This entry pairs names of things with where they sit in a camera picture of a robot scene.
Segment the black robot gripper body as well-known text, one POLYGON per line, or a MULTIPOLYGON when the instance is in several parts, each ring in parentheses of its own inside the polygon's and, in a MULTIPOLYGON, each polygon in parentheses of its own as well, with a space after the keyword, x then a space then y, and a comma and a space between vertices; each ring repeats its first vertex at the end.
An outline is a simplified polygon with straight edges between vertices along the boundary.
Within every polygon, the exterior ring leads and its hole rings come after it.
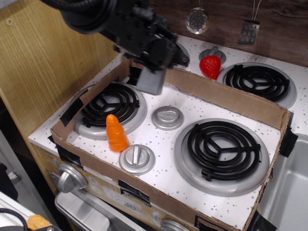
POLYGON ((101 34, 117 45, 116 51, 152 71, 188 66, 190 62, 167 19, 147 4, 117 4, 101 34))

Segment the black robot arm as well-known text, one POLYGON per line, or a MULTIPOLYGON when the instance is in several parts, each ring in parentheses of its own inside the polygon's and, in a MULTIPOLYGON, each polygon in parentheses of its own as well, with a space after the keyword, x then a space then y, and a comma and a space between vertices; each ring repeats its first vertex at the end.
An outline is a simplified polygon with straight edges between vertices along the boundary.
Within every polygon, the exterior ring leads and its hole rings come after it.
POLYGON ((46 0, 65 23, 81 34, 100 33, 115 50, 152 71, 188 66, 189 55, 177 43, 166 18, 147 0, 46 0))

